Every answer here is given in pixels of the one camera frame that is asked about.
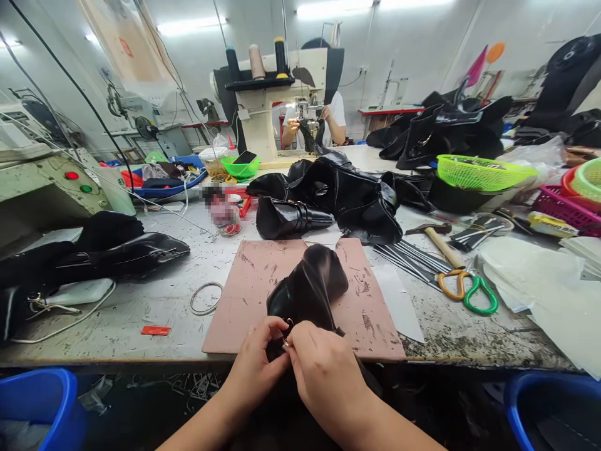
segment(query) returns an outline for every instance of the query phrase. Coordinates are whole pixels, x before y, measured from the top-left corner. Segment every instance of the red tag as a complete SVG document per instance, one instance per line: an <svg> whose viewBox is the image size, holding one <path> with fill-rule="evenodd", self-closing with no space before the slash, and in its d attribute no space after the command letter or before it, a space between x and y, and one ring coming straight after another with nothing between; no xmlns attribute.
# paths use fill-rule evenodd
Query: red tag
<svg viewBox="0 0 601 451"><path fill-rule="evenodd" d="M131 52L130 46L125 41L125 39L119 38L119 40L121 41L121 47L123 47L123 50L125 51L125 53L127 54L127 56L133 58L133 53Z"/></svg>
<svg viewBox="0 0 601 451"><path fill-rule="evenodd" d="M162 328L159 326L144 326L142 327L142 335L169 335L171 328Z"/></svg>

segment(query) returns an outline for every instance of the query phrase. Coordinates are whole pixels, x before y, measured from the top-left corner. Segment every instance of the beige thread spool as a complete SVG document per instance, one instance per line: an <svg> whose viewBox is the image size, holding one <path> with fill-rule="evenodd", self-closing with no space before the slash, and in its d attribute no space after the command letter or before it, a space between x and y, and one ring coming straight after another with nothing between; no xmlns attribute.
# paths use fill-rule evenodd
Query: beige thread spool
<svg viewBox="0 0 601 451"><path fill-rule="evenodd" d="M263 58L261 50L256 44L251 44L249 47L250 73L253 80L265 79L265 68L263 67Z"/></svg>

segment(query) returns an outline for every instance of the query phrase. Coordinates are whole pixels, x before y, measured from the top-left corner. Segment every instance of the white t-shirt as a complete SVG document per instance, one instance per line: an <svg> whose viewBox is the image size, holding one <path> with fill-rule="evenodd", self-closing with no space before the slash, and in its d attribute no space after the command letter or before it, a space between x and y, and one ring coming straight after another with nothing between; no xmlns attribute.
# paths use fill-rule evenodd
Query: white t-shirt
<svg viewBox="0 0 601 451"><path fill-rule="evenodd" d="M346 121L344 120L344 102L342 101L341 94L336 91L334 96L332 97L332 103L330 103L330 114L332 118L336 121L338 125L341 127L346 126ZM288 119L294 119L296 117L296 110L292 107L286 110L286 117L284 118L284 126L288 124ZM332 147L332 134L330 133L330 127L326 121L326 129L324 131L324 146ZM305 148L305 139L302 136L301 131L299 130L296 133L296 149L304 149Z"/></svg>

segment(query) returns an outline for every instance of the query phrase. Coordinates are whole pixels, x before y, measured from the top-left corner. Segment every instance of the orange scissors handle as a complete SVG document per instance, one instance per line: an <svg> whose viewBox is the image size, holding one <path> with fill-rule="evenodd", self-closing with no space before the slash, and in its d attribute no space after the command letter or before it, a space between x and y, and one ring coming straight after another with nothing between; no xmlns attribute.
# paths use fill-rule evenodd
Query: orange scissors handle
<svg viewBox="0 0 601 451"><path fill-rule="evenodd" d="M444 278L450 276L459 276L457 277L457 294L449 291L448 288L444 285ZM438 285L440 286L440 289L443 290L443 293L445 293L449 298L454 299L455 301L462 301L465 297L465 287L463 286L463 280L467 276L471 277L471 274L462 269L455 269L454 271L451 271L447 274L443 274L441 272L438 275Z"/></svg>

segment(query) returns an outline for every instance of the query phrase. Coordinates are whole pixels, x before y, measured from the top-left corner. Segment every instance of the person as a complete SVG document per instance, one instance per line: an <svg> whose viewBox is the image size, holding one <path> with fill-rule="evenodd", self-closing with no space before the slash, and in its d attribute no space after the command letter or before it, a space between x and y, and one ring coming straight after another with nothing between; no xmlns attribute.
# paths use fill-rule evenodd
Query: person
<svg viewBox="0 0 601 451"><path fill-rule="evenodd" d="M324 39L316 38L306 42L301 47L301 49L312 48L330 48L330 46ZM336 91L334 93L331 103L322 110L321 118L326 122L322 144L325 147L332 147L333 142L342 145L346 140L346 121L344 119L344 102L340 92ZM296 117L295 108L286 109L284 123L285 128L280 139L282 147L289 147L292 144L294 135L296 135L296 149L304 149L305 140L299 131L299 118Z"/></svg>
<svg viewBox="0 0 601 451"><path fill-rule="evenodd" d="M444 450L367 387L350 345L339 335L303 321L288 335L286 352L269 362L268 343L281 339L288 327L267 316L250 328L221 389L158 451L221 449L290 365L300 399L342 449Z"/></svg>

